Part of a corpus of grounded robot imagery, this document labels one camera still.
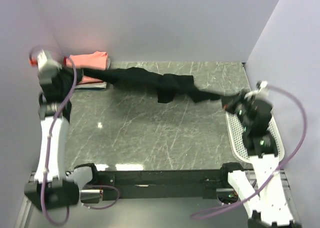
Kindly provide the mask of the black t shirt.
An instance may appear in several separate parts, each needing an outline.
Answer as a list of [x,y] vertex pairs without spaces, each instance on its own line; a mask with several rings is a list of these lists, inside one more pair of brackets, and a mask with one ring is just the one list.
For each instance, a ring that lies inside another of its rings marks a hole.
[[167,104],[177,95],[186,95],[194,103],[221,100],[223,105],[238,102],[245,96],[243,91],[232,95],[224,95],[216,91],[203,90],[196,87],[192,75],[176,75],[172,73],[158,74],[140,67],[98,70],[84,67],[83,74],[112,85],[124,85],[127,88],[150,89],[157,93],[159,103]]

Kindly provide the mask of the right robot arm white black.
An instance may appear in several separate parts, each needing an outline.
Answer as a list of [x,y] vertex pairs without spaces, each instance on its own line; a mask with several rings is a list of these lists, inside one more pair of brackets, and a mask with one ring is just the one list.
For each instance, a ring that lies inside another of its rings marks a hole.
[[273,106],[256,94],[241,91],[224,106],[237,116],[243,127],[242,143],[252,164],[258,189],[245,178],[239,164],[224,164],[219,181],[233,187],[248,215],[250,228],[300,228],[286,200],[281,174],[280,157],[275,138],[269,131]]

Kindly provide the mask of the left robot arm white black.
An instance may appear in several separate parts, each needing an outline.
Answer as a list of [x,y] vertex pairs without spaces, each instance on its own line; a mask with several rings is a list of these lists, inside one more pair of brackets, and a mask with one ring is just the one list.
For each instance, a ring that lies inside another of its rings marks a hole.
[[81,189],[96,188],[100,176],[94,163],[76,166],[71,175],[66,174],[64,165],[72,111],[70,98],[83,71],[62,65],[41,69],[38,78],[41,148],[33,181],[25,185],[24,194],[39,211],[48,211],[77,205]]

